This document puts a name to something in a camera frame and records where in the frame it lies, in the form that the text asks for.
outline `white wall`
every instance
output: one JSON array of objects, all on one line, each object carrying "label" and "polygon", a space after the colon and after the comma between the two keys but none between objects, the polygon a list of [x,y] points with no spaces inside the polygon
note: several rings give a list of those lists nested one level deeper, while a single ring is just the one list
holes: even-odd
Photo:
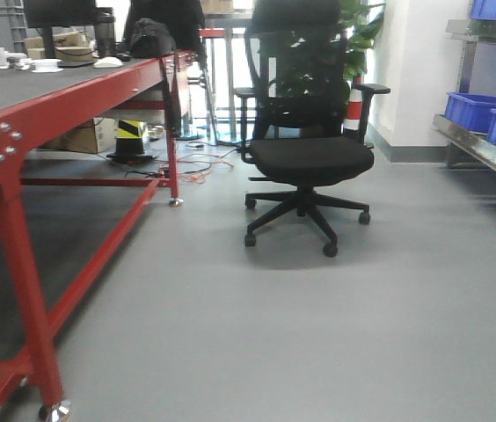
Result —
[{"label": "white wall", "polygon": [[366,80],[385,84],[371,121],[391,146],[443,146],[434,115],[456,90],[462,42],[446,33],[451,18],[467,18],[470,0],[387,0],[383,31],[374,50],[376,68]]}]

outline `black and yellow cone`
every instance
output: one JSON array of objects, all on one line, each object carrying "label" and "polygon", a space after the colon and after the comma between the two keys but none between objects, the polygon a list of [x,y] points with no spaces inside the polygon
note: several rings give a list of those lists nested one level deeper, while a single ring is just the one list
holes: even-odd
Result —
[{"label": "black and yellow cone", "polygon": [[108,157],[116,163],[150,160],[153,156],[147,152],[149,145],[149,132],[145,122],[119,120],[115,152]]}]

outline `stainless steel shelf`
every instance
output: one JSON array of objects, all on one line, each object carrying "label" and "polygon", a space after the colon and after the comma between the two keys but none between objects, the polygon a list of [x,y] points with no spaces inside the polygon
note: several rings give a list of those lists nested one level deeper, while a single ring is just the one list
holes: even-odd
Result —
[{"label": "stainless steel shelf", "polygon": [[446,32],[454,40],[496,44],[496,20],[451,19]]},{"label": "stainless steel shelf", "polygon": [[489,143],[482,135],[457,126],[440,114],[434,116],[434,125],[457,147],[496,171],[496,146]]}]

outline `cardboard box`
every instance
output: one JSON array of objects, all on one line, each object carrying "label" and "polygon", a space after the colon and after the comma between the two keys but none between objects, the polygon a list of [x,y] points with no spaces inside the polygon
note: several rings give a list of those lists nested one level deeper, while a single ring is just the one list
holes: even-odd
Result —
[{"label": "cardboard box", "polygon": [[[55,40],[55,47],[89,47],[90,42],[86,39],[83,33],[58,33],[53,35]],[[30,48],[44,48],[43,39],[41,37],[25,38],[24,43],[26,49]]]},{"label": "cardboard box", "polygon": [[[57,47],[55,51],[57,59],[66,60],[67,62],[86,62],[93,60],[91,48],[89,47]],[[27,56],[30,59],[46,59],[45,48],[28,48]]]},{"label": "cardboard box", "polygon": [[93,119],[42,145],[42,148],[98,154],[115,147],[117,120]]}]

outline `white mouse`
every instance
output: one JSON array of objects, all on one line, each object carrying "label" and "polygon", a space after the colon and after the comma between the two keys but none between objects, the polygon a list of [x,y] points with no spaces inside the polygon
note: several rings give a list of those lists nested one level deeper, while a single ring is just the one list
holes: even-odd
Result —
[{"label": "white mouse", "polygon": [[93,63],[94,68],[119,68],[122,66],[123,62],[119,60],[117,57],[107,56],[103,59],[99,59],[97,62]]}]

